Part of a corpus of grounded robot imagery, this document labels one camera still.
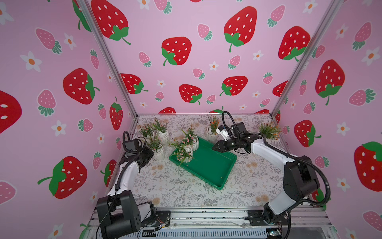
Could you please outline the orange gypsophila pot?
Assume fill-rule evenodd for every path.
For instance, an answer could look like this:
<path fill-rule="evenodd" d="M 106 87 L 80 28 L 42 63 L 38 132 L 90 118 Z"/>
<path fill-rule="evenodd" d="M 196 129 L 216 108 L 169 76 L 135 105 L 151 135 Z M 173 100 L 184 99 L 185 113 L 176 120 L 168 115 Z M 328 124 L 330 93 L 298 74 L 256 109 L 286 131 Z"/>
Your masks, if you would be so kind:
<path fill-rule="evenodd" d="M 220 124 L 220 119 L 214 114 L 208 115 L 209 126 L 207 128 L 207 139 L 211 142 L 217 139 L 217 129 Z"/>

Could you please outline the green gypsophila pot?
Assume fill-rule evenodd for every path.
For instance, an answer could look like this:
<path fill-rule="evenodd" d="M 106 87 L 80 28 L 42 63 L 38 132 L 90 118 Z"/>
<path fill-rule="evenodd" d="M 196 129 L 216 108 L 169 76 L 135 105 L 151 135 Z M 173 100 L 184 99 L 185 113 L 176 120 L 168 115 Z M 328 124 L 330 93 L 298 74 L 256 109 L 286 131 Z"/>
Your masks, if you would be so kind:
<path fill-rule="evenodd" d="M 154 152 L 155 160 L 163 160 L 165 158 L 165 150 L 161 139 L 155 134 L 149 136 L 148 147 Z"/>

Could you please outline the pink gypsophila pot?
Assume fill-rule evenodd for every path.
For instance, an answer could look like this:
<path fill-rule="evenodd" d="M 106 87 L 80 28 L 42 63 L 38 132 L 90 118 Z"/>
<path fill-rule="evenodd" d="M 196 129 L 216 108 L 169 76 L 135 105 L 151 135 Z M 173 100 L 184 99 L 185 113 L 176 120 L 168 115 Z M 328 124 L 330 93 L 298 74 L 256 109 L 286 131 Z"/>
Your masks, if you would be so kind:
<path fill-rule="evenodd" d="M 182 144 L 190 146 L 192 151 L 196 151 L 199 148 L 199 138 L 195 134 L 195 127 L 191 125 L 186 131 L 182 130 L 185 137 L 182 140 Z"/>
<path fill-rule="evenodd" d="M 194 151 L 191 143 L 185 139 L 182 141 L 177 141 L 169 143 L 170 147 L 175 150 L 171 153 L 170 157 L 175 157 L 175 159 L 180 163 L 189 163 L 192 161 L 194 156 Z"/>

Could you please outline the green grass pot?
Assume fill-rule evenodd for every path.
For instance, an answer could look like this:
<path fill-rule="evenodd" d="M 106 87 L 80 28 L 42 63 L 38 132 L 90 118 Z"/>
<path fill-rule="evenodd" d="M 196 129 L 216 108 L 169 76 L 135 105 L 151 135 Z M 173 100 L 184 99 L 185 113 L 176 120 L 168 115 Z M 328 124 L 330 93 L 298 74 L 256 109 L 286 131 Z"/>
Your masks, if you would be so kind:
<path fill-rule="evenodd" d="M 262 123 L 259 126 L 259 133 L 263 134 L 266 139 L 278 140 L 281 129 L 277 125 L 273 125 L 271 122 Z"/>

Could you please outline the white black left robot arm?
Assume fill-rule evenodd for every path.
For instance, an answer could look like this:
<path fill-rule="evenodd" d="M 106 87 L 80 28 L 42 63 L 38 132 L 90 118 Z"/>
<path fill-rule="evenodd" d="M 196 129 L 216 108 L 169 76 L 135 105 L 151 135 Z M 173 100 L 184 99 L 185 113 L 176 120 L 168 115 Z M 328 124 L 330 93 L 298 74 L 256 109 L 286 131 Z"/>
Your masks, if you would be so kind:
<path fill-rule="evenodd" d="M 122 136 L 124 155 L 117 164 L 118 177 L 107 196 L 96 204 L 99 226 L 96 235 L 103 239 L 118 239 L 141 228 L 142 206 L 138 206 L 132 193 L 135 177 L 154 156 L 145 139 L 131 139 L 126 130 Z"/>

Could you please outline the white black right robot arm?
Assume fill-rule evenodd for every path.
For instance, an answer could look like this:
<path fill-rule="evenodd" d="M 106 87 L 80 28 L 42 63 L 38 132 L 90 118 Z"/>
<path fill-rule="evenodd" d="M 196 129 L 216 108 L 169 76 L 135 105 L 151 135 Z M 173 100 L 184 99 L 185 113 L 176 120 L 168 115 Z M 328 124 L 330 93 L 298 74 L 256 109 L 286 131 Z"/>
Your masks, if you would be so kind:
<path fill-rule="evenodd" d="M 296 156 L 268 143 L 265 134 L 249 132 L 244 123 L 231 126 L 225 122 L 225 116 L 233 118 L 228 111 L 221 114 L 222 125 L 216 133 L 223 137 L 212 149 L 214 151 L 255 154 L 276 166 L 283 173 L 281 192 L 263 208 L 261 219 L 268 225 L 276 224 L 282 216 L 291 219 L 292 209 L 308 203 L 321 207 L 331 198 L 331 188 L 324 173 L 307 156 Z"/>

